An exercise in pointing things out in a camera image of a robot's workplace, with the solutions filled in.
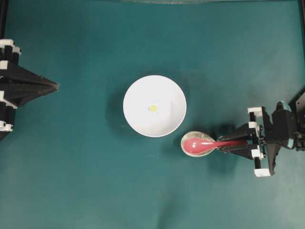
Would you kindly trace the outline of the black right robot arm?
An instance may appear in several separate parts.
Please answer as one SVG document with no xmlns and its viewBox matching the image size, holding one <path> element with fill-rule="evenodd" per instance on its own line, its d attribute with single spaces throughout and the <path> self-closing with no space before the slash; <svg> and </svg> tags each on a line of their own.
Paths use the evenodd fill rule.
<svg viewBox="0 0 305 229">
<path fill-rule="evenodd" d="M 218 138 L 218 149 L 253 160 L 256 177 L 273 176 L 281 148 L 305 149 L 305 96 L 289 104 L 279 101 L 271 115 L 263 106 L 247 112 L 250 121 Z"/>
</svg>

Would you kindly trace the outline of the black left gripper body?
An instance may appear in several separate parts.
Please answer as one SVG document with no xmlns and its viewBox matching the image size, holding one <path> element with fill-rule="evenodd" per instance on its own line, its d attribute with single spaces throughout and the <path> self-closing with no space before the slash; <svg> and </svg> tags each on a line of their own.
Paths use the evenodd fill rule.
<svg viewBox="0 0 305 229">
<path fill-rule="evenodd" d="M 12 39 L 0 40 L 0 139 L 3 140 L 14 129 L 16 104 L 9 99 L 12 80 L 5 76 L 9 63 L 18 64 L 20 47 Z"/>
</svg>

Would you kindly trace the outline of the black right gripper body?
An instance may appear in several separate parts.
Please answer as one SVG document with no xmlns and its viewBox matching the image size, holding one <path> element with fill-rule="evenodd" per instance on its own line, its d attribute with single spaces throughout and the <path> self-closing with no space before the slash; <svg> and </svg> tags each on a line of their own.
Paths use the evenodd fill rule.
<svg viewBox="0 0 305 229">
<path fill-rule="evenodd" d="M 250 134 L 254 144 L 254 149 L 251 150 L 254 175 L 271 177 L 275 174 L 275 159 L 278 154 L 278 145 L 271 139 L 273 124 L 265 107 L 251 107 L 247 112 L 250 118 L 248 127 L 255 131 Z"/>
</svg>

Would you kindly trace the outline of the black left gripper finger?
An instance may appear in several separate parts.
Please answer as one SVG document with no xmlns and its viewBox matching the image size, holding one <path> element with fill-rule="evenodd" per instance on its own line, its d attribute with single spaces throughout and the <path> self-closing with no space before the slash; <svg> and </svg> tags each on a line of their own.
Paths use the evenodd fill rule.
<svg viewBox="0 0 305 229">
<path fill-rule="evenodd" d="M 59 85 L 4 83 L 4 99 L 17 107 L 22 107 L 26 103 L 41 96 L 46 96 L 58 91 Z"/>
<path fill-rule="evenodd" d="M 0 62 L 0 76 L 2 78 L 17 82 L 34 83 L 34 84 L 51 85 L 51 86 L 58 85 L 57 83 L 43 76 L 32 73 L 9 61 Z"/>
</svg>

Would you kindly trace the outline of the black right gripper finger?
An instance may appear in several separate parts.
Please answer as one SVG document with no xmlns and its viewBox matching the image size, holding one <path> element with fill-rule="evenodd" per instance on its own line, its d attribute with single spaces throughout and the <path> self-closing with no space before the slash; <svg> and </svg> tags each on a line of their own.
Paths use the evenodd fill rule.
<svg viewBox="0 0 305 229">
<path fill-rule="evenodd" d="M 247 122 L 238 128 L 233 124 L 224 124 L 217 132 L 217 141 L 252 140 L 253 143 L 259 143 L 258 127 L 257 122 Z"/>
<path fill-rule="evenodd" d="M 242 156 L 250 160 L 254 160 L 255 158 L 261 158 L 260 147 L 256 144 L 223 146 L 220 147 L 219 150 Z"/>
</svg>

